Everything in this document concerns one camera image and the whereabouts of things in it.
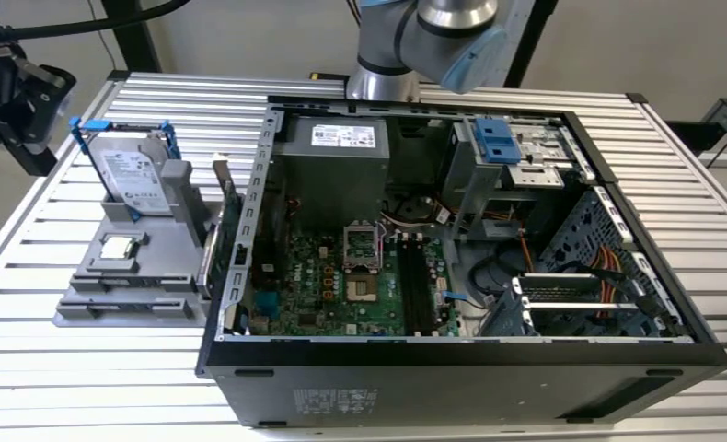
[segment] sticker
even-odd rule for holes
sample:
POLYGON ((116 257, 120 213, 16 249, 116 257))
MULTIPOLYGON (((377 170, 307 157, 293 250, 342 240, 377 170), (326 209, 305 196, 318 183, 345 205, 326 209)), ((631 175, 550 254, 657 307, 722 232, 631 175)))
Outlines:
POLYGON ((367 126, 329 126, 319 124, 313 128, 313 145, 331 147, 366 147, 374 149, 375 128, 367 126))
POLYGON ((378 389, 294 389, 299 414, 371 414, 378 389))
POLYGON ((438 222, 446 224, 446 222, 449 222, 449 216, 451 216, 451 211, 443 207, 438 213, 438 222))
POLYGON ((142 152, 102 152, 118 193, 127 206, 144 215, 171 215, 154 162, 142 152))

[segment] green circuit board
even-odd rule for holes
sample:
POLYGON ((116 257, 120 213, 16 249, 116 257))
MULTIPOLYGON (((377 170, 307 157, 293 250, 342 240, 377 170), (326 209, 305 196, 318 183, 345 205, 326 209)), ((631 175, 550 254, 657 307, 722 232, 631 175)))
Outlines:
MULTIPOLYGON (((263 330, 263 326, 257 334, 405 336, 405 311, 394 238, 383 240, 382 255, 382 268, 378 274, 346 273, 342 265, 345 259, 342 235, 311 236, 298 233, 291 235, 287 242, 286 278, 279 292, 278 315, 273 315, 269 320, 269 330, 263 330), (355 297, 355 287, 361 287, 361 297, 355 297), (354 291, 355 300, 350 300, 350 290, 354 291)), ((445 264, 439 243, 427 242, 426 260, 431 274, 435 278, 445 278, 447 282, 449 271, 445 265, 439 265, 445 264)), ((437 305, 435 303, 441 301, 438 279, 430 279, 427 285, 433 305, 437 305)), ((439 335, 458 336, 457 312, 453 308, 447 308, 446 312, 449 321, 438 328, 439 335)))

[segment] metal rod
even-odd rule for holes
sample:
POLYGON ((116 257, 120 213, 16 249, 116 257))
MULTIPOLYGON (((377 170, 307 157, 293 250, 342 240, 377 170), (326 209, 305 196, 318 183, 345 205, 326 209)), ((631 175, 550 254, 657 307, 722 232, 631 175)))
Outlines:
POLYGON ((634 303, 531 302, 531 310, 638 310, 634 303))

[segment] hard drive label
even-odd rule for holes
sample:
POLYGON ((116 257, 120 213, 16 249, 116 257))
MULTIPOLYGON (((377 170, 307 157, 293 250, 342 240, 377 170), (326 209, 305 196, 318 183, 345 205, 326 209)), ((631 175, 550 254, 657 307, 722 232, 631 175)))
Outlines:
POLYGON ((144 215, 170 215, 170 204, 154 162, 142 152, 102 153, 112 182, 127 206, 144 215))

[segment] black pole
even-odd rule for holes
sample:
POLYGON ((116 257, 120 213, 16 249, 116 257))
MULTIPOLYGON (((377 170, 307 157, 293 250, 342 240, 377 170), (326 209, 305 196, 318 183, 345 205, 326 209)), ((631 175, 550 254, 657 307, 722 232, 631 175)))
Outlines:
POLYGON ((527 68, 534 59, 535 47, 541 41, 541 35, 545 32, 547 21, 555 12, 558 0, 535 0, 531 16, 527 19, 522 40, 514 54, 514 62, 506 76, 505 87, 522 87, 522 80, 527 74, 527 68))
MULTIPOLYGON (((143 10, 138 0, 102 0, 102 5, 107 17, 112 19, 130 17, 143 10)), ((115 28, 114 33, 128 70, 162 72, 147 23, 140 22, 124 28, 115 28)))

